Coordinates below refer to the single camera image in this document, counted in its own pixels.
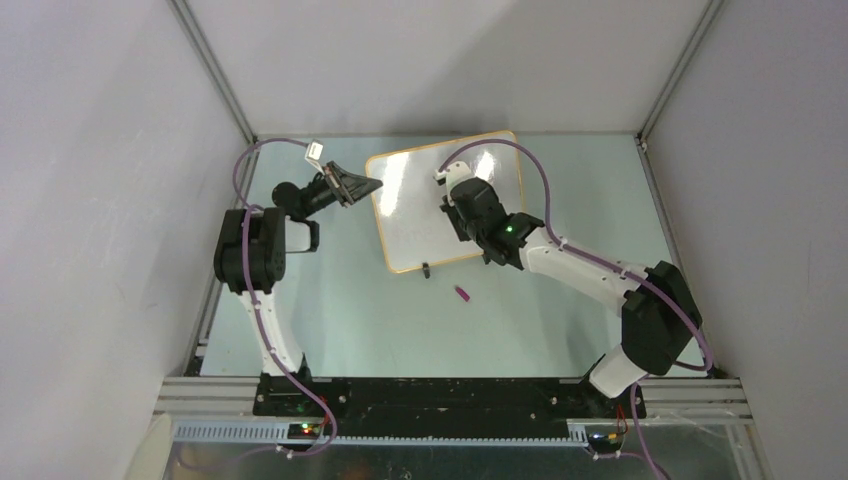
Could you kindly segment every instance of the metal corner post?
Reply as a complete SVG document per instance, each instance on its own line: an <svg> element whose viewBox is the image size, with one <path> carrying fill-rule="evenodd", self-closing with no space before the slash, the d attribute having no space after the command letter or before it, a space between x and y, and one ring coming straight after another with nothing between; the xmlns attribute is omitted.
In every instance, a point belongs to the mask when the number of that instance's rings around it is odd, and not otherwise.
<svg viewBox="0 0 848 480"><path fill-rule="evenodd" d="M200 24L198 23L194 12L192 12L191 7L188 4L188 0L168 0L168 3L171 5L171 10L174 12L174 16L182 26L192 48L195 53L197 53L197 57L200 59L200 62L203 64L203 68L206 70L206 73L209 74L209 78L212 80L215 90L226 105L227 110L229 110L230 115L236 122L236 125L241 131L242 136L244 136L245 141L248 144L253 144L256 141L256 134L250 127L250 123L247 121L247 116L244 114L244 110L242 110L241 105L239 105L235 93L233 92L233 88L227 80L224 70L221 68L221 64L218 63L218 59L215 58L215 54L209 46L209 41L206 39L206 35L203 34L203 29L200 28Z"/></svg>
<svg viewBox="0 0 848 480"><path fill-rule="evenodd" d="M669 98L671 98L672 93L674 93L674 90L680 83L683 73L686 72L686 69L692 62L692 58L694 58L701 46L701 43L715 23L716 18L718 18L718 14L721 12L722 7L724 7L724 4L725 0L709 0L707 2L703 13L701 13L701 18L695 26L695 30L686 42L686 46L683 47L683 51L677 58L677 62L675 62L674 67L671 69L671 73L665 81L662 90L660 90L659 96L654 101L653 106L651 106L648 118L645 119L645 123L643 123L642 128L639 129L640 139L645 140L651 135L651 132L654 130L657 120L662 114L662 111L665 109Z"/></svg>

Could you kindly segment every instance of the aluminum frame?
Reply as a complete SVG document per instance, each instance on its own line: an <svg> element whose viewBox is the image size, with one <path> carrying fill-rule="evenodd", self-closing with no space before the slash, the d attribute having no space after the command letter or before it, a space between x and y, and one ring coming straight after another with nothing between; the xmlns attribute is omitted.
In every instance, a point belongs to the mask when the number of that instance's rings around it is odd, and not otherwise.
<svg viewBox="0 0 848 480"><path fill-rule="evenodd" d="M563 378L561 383L578 383ZM175 420L255 422L271 417L253 415L257 377L167 377L153 414ZM753 425L742 383L738 379L657 378L640 382L648 417L644 425ZM302 421L291 417L277 421ZM615 425L615 419L569 419L575 425Z"/></svg>
<svg viewBox="0 0 848 480"><path fill-rule="evenodd" d="M701 13L701 18L695 25L692 35L686 42L686 46L683 47L683 51L680 52L680 56L677 58L674 67L671 69L671 73L665 81L662 90L660 90L659 96L654 101L651 111L648 112L648 118L645 119L645 123L643 123L642 128L639 129L639 137L643 140L651 136L651 132L654 130L654 126L656 126L660 115L662 115L668 100L671 98L671 95L680 83L680 79L683 77L683 74L686 72L686 69L689 67L689 64L701 47L701 43L712 28L719 13L721 13L724 4L724 0L709 0L707 5L704 7L704 11Z"/></svg>
<svg viewBox="0 0 848 480"><path fill-rule="evenodd" d="M189 6L188 0L168 0L175 17L186 33L187 40L198 55L201 64L209 74L222 102L230 112L237 128L248 144L257 141L257 136L242 110L236 95L210 47L197 18ZM674 239L674 232L668 213L663 205L656 185L650 160L647 155L647 139L656 125L657 119L674 93L692 58L702 44L715 19L724 6L724 0L710 0L695 27L692 36L681 52L674 68L669 74L659 96L655 100L644 124L636 136L637 149L642 160L645 175L651 190L660 224L666 237L672 259L682 268L682 259ZM240 186L247 193L256 168L258 152L247 159L241 176ZM203 356L206 340L212 328L212 317L217 307L222 285L210 274L207 281L206 296L201 311L195 321L192 345L181 365L184 372L189 362L196 356ZM562 379L562 382L577 382L579 379ZM154 417L168 413L179 420L205 422L210 425L221 422L256 423L269 420L268 417L254 417L252 414L254 395L258 378L254 377L167 377L162 383L155 408ZM641 382L648 411L644 425L724 425L731 442L731 450L743 480L772 478L768 464L762 453L759 437L754 427L753 417L748 407L744 391L739 380L717 379L649 379ZM275 418L274 421L292 420ZM609 419L573 419L577 426L611 425Z"/></svg>

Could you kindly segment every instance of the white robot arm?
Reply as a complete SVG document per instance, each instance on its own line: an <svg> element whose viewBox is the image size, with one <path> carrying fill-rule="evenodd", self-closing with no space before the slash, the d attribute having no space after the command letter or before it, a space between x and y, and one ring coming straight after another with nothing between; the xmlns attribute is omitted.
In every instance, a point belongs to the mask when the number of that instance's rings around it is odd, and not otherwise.
<svg viewBox="0 0 848 480"><path fill-rule="evenodd" d="M546 275L599 301L622 319L622 343L603 356L588 374L589 383L615 398L645 375L663 375L692 335L660 299L639 280L658 286L685 306L697 326L701 318L679 270L660 262L654 268L613 261L614 273L562 237L551 238L542 220L525 213L507 214L492 186L463 162L437 172L444 185L442 211L460 241L474 241L487 261Z"/></svg>

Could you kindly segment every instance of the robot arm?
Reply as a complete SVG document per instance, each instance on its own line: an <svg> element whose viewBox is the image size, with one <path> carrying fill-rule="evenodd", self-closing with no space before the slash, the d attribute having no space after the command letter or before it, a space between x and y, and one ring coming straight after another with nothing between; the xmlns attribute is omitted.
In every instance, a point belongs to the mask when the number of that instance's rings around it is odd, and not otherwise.
<svg viewBox="0 0 848 480"><path fill-rule="evenodd" d="M288 182L277 185L272 194L275 207L251 216L248 263L257 305L253 304L247 290L242 267L245 210L228 210L218 236L215 276L239 296L251 318L255 308L262 309L261 326L256 322L250 324L262 351L262 372L271 376L284 375L272 354L276 354L291 372L300 371L305 364L303 349L292 331L291 318L284 309L277 308L276 295L278 282L285 274L286 255L318 250L318 223L308 217L336 202L344 207L351 206L383 185L379 180L346 172L335 162L320 168L322 171L304 188ZM267 337L271 351L264 348L263 337Z"/></svg>
<svg viewBox="0 0 848 480"><path fill-rule="evenodd" d="M615 398L648 373L668 372L692 336L653 293L631 276L613 273L576 254L577 249L567 247L567 240L550 238L542 220L526 213L507 214L492 186L476 178L465 163L452 163L435 178L447 188L441 209L457 237L477 243L487 262L559 280L621 317L621 344L603 356L588 375L597 391ZM700 314L676 267L666 262L654 268L615 263L659 287L700 327Z"/></svg>

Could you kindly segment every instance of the white connector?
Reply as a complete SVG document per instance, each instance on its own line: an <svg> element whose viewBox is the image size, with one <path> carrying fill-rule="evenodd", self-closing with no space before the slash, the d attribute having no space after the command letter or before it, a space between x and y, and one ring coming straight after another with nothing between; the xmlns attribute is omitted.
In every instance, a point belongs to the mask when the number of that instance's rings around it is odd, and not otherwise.
<svg viewBox="0 0 848 480"><path fill-rule="evenodd" d="M304 156L306 161L321 173L324 173L324 169L321 168L321 163L318 162L318 160L321 158L321 153L323 151L324 144L318 140L312 139L312 141L309 142L309 145L306 146L306 155Z"/></svg>

